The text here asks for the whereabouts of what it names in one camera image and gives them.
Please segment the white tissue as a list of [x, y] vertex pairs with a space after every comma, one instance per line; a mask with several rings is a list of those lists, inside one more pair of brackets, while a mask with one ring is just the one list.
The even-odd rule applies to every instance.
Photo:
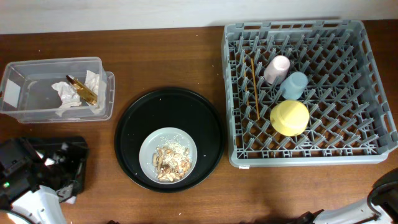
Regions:
[[[99, 85], [100, 85], [100, 75], [92, 71], [86, 71], [86, 79], [84, 85], [90, 89], [93, 93], [98, 95]], [[57, 91], [62, 104], [60, 108], [71, 108], [81, 105], [80, 96], [67, 82], [57, 82], [52, 85], [52, 88]]]

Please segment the grey plate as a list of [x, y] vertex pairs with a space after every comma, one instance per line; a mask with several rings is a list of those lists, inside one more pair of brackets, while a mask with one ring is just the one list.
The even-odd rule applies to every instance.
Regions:
[[[186, 177], [174, 183], [160, 182], [156, 179], [155, 168], [152, 164], [152, 156], [155, 153], [157, 146], [160, 146], [164, 139], [166, 140], [178, 140], [181, 144], [190, 148], [190, 155], [193, 159], [193, 169], [188, 173]], [[197, 163], [198, 150], [192, 137], [189, 136], [185, 131], [178, 128], [161, 128], [146, 137], [141, 145], [139, 151], [139, 163], [144, 174], [157, 184], [172, 185], [184, 181], [193, 172], [194, 167]]]

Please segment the peanut shells and rice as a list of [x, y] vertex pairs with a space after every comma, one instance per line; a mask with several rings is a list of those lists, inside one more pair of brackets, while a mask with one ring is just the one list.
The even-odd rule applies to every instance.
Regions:
[[156, 179], [160, 182], [180, 181], [193, 169], [190, 148], [174, 139], [164, 139], [163, 143], [156, 147], [152, 164]]

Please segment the wooden chopstick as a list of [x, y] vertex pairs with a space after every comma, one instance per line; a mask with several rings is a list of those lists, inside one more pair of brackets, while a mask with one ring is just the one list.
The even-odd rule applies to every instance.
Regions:
[[243, 77], [244, 77], [242, 86], [244, 88], [244, 102], [246, 103], [247, 108], [250, 108], [250, 104], [249, 104], [249, 95], [250, 95], [250, 93], [248, 91], [248, 81], [249, 81], [249, 79], [248, 79], [248, 76], [247, 76], [247, 73], [246, 73], [247, 67], [248, 67], [247, 63], [244, 60], [243, 61], [243, 67], [242, 67]]
[[258, 98], [257, 98], [256, 76], [255, 76], [254, 59], [253, 58], [251, 58], [251, 73], [252, 73], [252, 82], [253, 82], [254, 97], [255, 97], [255, 104], [256, 104], [256, 115], [257, 115], [257, 120], [260, 120], [259, 103], [258, 103]]

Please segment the pink cup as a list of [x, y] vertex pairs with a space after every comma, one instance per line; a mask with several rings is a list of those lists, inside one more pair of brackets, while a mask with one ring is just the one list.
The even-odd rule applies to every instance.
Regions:
[[290, 68], [290, 60], [283, 55], [278, 55], [272, 59], [264, 71], [264, 79], [269, 84], [281, 84], [287, 76]]

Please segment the yellow bowl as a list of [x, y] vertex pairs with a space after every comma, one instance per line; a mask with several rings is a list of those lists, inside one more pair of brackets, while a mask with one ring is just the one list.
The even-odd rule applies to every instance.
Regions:
[[284, 136], [298, 136], [308, 125], [308, 108], [297, 100], [284, 100], [271, 110], [272, 127]]

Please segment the blue cup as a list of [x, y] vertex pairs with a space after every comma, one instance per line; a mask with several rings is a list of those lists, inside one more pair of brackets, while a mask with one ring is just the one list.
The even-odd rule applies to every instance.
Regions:
[[282, 96], [286, 100], [297, 100], [302, 96], [307, 85], [307, 76], [302, 72], [294, 72], [281, 83]]

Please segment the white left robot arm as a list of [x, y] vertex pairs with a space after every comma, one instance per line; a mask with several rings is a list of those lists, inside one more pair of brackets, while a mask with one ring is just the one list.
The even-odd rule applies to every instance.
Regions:
[[14, 223], [65, 223], [60, 205], [84, 191], [88, 153], [72, 142], [2, 143], [1, 211]]

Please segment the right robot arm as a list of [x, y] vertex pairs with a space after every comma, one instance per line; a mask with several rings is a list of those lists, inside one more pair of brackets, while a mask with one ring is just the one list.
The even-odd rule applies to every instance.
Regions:
[[292, 223], [299, 224], [397, 224], [397, 169], [379, 178], [368, 196], [336, 210], [307, 212]]

